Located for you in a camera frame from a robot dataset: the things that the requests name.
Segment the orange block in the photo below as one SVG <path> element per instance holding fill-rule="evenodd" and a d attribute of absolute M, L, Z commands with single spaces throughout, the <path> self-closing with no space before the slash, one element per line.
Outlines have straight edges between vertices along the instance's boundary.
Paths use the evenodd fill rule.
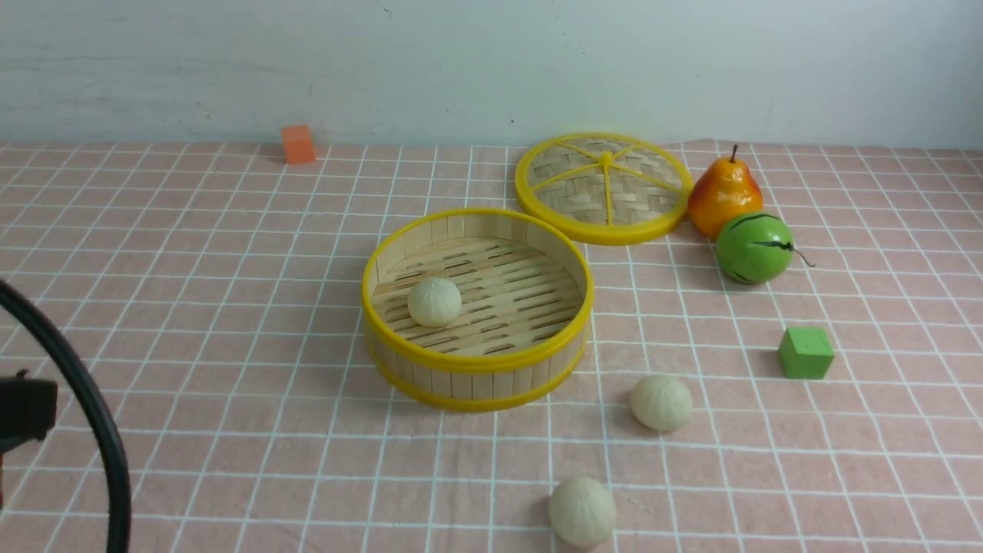
<path fill-rule="evenodd" d="M 311 140 L 311 129 L 307 125 L 284 127 L 280 129 L 280 137 L 283 139 L 288 164 L 314 161 L 314 141 Z"/>

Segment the green cube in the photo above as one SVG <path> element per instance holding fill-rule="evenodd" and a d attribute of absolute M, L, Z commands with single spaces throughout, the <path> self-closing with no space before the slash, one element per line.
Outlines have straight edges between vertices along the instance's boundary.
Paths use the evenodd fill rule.
<path fill-rule="evenodd" d="M 833 358 L 833 347 L 824 329 L 785 329 L 779 345 L 779 362 L 786 378 L 822 380 L 833 364 Z"/>

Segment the black wire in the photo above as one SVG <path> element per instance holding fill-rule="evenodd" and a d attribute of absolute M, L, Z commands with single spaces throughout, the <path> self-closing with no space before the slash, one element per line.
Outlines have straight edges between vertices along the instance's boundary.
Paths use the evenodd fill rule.
<path fill-rule="evenodd" d="M 0 306 L 14 316 L 51 356 L 65 377 L 79 406 L 86 414 L 95 443 L 102 455 L 109 488 L 109 529 L 106 553 L 127 553 L 130 549 L 130 470 L 126 450 L 113 415 L 106 406 L 99 388 L 89 375 L 79 355 L 72 349 L 58 328 L 19 291 L 0 278 Z"/>

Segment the bamboo steamer lid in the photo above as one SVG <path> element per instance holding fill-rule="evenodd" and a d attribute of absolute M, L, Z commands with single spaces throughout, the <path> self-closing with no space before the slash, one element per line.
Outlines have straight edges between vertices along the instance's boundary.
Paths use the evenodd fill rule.
<path fill-rule="evenodd" d="M 529 150 L 515 171 L 519 205 L 572 240 L 605 246 L 662 237 L 686 217 L 693 179 L 672 154 L 608 133 Z"/>

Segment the green ball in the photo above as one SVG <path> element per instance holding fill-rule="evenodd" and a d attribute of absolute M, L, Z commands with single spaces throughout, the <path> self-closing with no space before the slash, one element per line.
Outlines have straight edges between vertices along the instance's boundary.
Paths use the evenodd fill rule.
<path fill-rule="evenodd" d="M 788 225 L 765 212 L 736 216 L 717 238 L 717 263 L 728 277 L 743 284 L 760 284 L 781 275 L 793 251 Z"/>

